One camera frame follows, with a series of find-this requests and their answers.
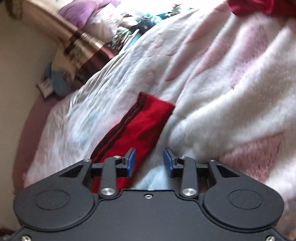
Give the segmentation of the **red knit garment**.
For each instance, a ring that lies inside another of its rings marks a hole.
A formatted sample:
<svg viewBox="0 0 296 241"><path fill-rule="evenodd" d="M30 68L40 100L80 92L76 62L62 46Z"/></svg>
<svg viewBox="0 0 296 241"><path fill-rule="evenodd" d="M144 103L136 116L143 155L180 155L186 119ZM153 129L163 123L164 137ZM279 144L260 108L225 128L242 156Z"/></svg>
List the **red knit garment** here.
<svg viewBox="0 0 296 241"><path fill-rule="evenodd" d="M121 121L98 143L91 154L93 163L124 156L129 149L135 149L133 173L131 177L117 179L119 191L132 186L136 173L155 148L174 109L173 104L141 92Z"/></svg>

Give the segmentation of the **pink headboard cushion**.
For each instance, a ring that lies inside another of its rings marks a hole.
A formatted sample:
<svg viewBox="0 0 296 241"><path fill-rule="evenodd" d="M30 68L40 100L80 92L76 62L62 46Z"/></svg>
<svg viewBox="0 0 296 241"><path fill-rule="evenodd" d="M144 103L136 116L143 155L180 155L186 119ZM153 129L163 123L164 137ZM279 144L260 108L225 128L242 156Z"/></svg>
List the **pink headboard cushion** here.
<svg viewBox="0 0 296 241"><path fill-rule="evenodd" d="M60 100L61 98L56 95L47 99L40 95L30 109L18 142L12 170L15 194L24 187L25 174L34 159L47 117Z"/></svg>

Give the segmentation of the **white floral fleece blanket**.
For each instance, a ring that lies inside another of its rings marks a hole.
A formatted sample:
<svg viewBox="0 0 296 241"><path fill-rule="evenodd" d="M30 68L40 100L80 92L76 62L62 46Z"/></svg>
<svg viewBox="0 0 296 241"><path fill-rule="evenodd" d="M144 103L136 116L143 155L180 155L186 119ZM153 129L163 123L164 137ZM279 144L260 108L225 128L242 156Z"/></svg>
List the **white floral fleece blanket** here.
<svg viewBox="0 0 296 241"><path fill-rule="evenodd" d="M168 187L166 147L219 159L282 196L277 228L295 239L295 18L212 1L157 24L51 110L24 185L89 158L141 92L175 109L134 188Z"/></svg>

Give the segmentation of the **white embroidered small pillow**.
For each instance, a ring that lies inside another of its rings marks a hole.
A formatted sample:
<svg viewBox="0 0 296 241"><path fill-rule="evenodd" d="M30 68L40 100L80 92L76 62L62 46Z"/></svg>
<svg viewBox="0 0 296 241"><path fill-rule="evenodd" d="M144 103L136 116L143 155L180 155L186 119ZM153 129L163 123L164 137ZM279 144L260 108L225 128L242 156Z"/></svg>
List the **white embroidered small pillow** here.
<svg viewBox="0 0 296 241"><path fill-rule="evenodd" d="M52 79L49 77L45 77L43 81L36 85L36 87L43 96L43 99L47 99L55 93L53 90Z"/></svg>

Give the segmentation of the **brown patterned curtain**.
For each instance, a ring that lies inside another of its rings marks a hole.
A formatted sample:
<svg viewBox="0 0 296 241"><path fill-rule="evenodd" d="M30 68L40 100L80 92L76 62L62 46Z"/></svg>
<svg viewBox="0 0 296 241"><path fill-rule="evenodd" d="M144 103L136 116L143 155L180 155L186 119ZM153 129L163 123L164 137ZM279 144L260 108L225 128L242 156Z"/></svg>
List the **brown patterned curtain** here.
<svg viewBox="0 0 296 241"><path fill-rule="evenodd" d="M59 46L53 67L67 71L74 79L88 79L100 71L116 53L102 40L83 32L59 14L69 1L4 1L15 20L35 27Z"/></svg>

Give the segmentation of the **purple cloth at window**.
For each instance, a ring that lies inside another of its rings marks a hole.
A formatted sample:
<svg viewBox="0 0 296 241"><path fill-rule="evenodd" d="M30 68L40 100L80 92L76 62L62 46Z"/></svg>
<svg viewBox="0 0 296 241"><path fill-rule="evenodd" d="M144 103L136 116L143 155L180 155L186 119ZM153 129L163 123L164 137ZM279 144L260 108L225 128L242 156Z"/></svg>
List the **purple cloth at window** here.
<svg viewBox="0 0 296 241"><path fill-rule="evenodd" d="M84 28L91 14L97 10L101 9L108 4L118 6L120 1L116 0L105 0L105 1L96 1L96 0L77 0L72 1L69 4L65 5L59 10L59 15L62 16L65 20L69 21L79 29Z"/></svg>

